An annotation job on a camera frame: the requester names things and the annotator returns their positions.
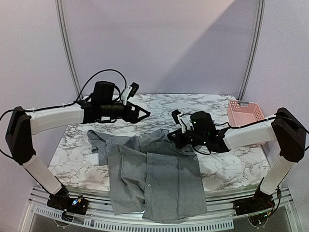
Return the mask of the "grey button shirt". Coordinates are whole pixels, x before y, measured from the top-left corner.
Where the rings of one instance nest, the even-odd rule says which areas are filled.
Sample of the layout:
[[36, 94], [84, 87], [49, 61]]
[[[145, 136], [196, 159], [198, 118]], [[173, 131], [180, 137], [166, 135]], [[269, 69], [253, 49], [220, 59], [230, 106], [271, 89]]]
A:
[[177, 149], [168, 131], [115, 136], [89, 130], [92, 152], [109, 168], [114, 214], [141, 212], [173, 221], [207, 211], [198, 158], [191, 146]]

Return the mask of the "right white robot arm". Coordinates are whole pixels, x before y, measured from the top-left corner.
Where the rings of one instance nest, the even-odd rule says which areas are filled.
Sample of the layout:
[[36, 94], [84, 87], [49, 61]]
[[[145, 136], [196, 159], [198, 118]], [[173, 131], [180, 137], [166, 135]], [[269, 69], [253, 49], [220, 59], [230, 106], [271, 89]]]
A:
[[259, 193], [250, 199], [249, 204], [254, 211], [267, 205], [267, 195], [275, 191], [293, 165], [302, 160], [308, 150], [306, 136], [309, 131], [286, 108], [280, 108], [274, 115], [260, 121], [220, 130], [211, 115], [204, 111], [191, 114], [188, 123], [182, 120], [178, 110], [172, 112], [172, 117], [181, 128], [170, 132], [168, 138], [178, 149], [187, 145], [205, 146], [211, 154], [225, 153], [253, 144], [278, 142], [280, 154], [260, 182]]

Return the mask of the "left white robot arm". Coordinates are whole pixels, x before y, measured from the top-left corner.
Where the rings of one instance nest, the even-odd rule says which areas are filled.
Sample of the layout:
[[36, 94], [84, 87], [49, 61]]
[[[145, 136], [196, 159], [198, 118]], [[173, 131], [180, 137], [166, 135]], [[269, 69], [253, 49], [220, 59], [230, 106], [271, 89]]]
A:
[[47, 193], [53, 195], [53, 202], [62, 210], [69, 209], [72, 200], [61, 191], [64, 186], [37, 156], [33, 147], [33, 136], [67, 125], [110, 123], [117, 119], [136, 124], [150, 116], [150, 112], [140, 106], [118, 101], [101, 105], [78, 101], [68, 106], [32, 110], [16, 107], [10, 112], [12, 115], [5, 141], [12, 159], [21, 165]]

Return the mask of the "pink plastic basket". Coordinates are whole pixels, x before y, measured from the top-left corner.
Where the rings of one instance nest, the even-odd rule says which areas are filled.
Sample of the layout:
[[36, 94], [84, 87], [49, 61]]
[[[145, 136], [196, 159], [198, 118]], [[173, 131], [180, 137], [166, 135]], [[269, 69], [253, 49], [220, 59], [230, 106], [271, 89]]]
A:
[[265, 119], [257, 103], [237, 100], [229, 101], [227, 115], [229, 125], [232, 127], [240, 127]]

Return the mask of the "aluminium front rail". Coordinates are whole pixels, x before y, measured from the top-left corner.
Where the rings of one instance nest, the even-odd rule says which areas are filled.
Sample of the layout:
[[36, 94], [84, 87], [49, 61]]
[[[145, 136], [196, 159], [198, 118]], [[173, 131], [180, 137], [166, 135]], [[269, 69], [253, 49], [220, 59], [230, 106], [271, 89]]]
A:
[[22, 232], [303, 232], [288, 188], [281, 199], [274, 198], [277, 210], [265, 222], [254, 222], [255, 214], [237, 215], [235, 200], [253, 196], [255, 187], [206, 192], [207, 212], [172, 222], [154, 222], [142, 213], [115, 215], [108, 192], [96, 193], [71, 188], [73, 196], [89, 200], [85, 215], [64, 213], [47, 206], [48, 194], [34, 187], [28, 199]]

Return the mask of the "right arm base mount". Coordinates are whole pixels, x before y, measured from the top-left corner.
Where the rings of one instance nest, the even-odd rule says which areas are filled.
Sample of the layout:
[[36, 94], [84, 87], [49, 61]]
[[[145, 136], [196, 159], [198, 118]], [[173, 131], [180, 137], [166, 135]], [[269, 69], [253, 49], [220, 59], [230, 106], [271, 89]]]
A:
[[273, 208], [274, 205], [275, 203], [272, 197], [265, 199], [249, 197], [233, 201], [233, 209], [236, 211], [237, 216], [263, 211]]

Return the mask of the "left wall aluminium post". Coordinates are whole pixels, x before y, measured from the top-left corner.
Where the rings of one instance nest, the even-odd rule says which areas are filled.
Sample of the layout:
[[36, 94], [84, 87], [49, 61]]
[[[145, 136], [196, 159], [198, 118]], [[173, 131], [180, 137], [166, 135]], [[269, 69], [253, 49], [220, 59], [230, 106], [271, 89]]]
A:
[[81, 86], [79, 83], [79, 79], [77, 76], [77, 72], [75, 69], [74, 61], [73, 61], [73, 56], [72, 56], [72, 51], [70, 47], [70, 40], [69, 40], [69, 34], [67, 32], [67, 25], [66, 25], [66, 20], [65, 20], [65, 14], [64, 14], [64, 6], [63, 6], [63, 1], [62, 0], [55, 0], [55, 5], [56, 5], [56, 13], [57, 13], [57, 18], [58, 18], [58, 23], [59, 23], [59, 29], [60, 29], [60, 35], [61, 35], [61, 40], [70, 72], [70, 76], [73, 82], [73, 86], [76, 92], [76, 95], [78, 96]]

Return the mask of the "wall aluminium post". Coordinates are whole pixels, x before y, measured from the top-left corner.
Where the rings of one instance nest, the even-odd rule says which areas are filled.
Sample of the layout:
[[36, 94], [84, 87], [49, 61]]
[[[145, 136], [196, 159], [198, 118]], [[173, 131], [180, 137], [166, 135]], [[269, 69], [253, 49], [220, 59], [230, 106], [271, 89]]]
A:
[[261, 34], [261, 28], [262, 28], [262, 23], [263, 23], [263, 17], [264, 17], [264, 10], [265, 10], [265, 0], [259, 0], [258, 1], [258, 7], [257, 7], [257, 12], [256, 12], [256, 19], [255, 19], [255, 25], [253, 28], [253, 37], [252, 37], [252, 42], [251, 42], [251, 47], [250, 47], [250, 52], [249, 52], [249, 58], [248, 62], [246, 65], [246, 70], [245, 70], [245, 75], [242, 81], [242, 84], [239, 89], [239, 93], [237, 96], [237, 99], [242, 101], [248, 86], [248, 82], [250, 79], [250, 75], [252, 72], [253, 68], [253, 63], [258, 47], [258, 42], [259, 42], [259, 37]]
[[78, 96], [81, 86], [79, 83], [79, 79], [77, 76], [77, 72], [75, 69], [74, 61], [73, 61], [73, 56], [72, 56], [72, 51], [70, 47], [70, 40], [69, 40], [69, 34], [67, 32], [67, 25], [66, 25], [66, 20], [65, 20], [65, 14], [64, 14], [64, 6], [63, 6], [63, 1], [62, 0], [55, 0], [55, 5], [56, 5], [56, 13], [57, 13], [57, 18], [58, 18], [58, 23], [59, 23], [59, 29], [60, 29], [60, 35], [61, 35], [61, 40], [70, 72], [70, 76], [73, 82], [73, 86], [76, 92], [76, 95]]

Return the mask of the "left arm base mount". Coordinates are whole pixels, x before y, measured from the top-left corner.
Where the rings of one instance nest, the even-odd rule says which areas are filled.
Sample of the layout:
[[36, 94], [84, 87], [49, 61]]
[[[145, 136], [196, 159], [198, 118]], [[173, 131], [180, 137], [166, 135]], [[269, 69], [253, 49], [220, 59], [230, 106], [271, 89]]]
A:
[[71, 197], [67, 192], [60, 192], [49, 196], [47, 206], [73, 214], [86, 215], [89, 200], [82, 195]]

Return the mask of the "right wall aluminium post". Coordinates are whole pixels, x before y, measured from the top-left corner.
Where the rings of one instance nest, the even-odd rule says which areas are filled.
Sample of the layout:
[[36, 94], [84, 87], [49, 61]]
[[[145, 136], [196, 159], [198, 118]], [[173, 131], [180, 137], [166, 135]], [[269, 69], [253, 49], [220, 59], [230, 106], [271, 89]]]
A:
[[262, 23], [263, 23], [263, 17], [264, 17], [264, 10], [265, 10], [265, 0], [259, 0], [258, 1], [258, 7], [257, 7], [257, 12], [256, 12], [256, 19], [255, 19], [255, 25], [253, 28], [253, 37], [252, 37], [252, 42], [251, 42], [251, 47], [250, 47], [250, 52], [249, 52], [249, 58], [248, 62], [246, 65], [246, 70], [245, 70], [245, 75], [242, 81], [242, 84], [239, 89], [239, 93], [237, 96], [237, 99], [242, 101], [248, 86], [248, 82], [250, 79], [250, 75], [252, 72], [253, 68], [253, 63], [258, 47], [258, 42], [259, 42], [259, 37], [261, 34], [261, 28], [262, 28]]

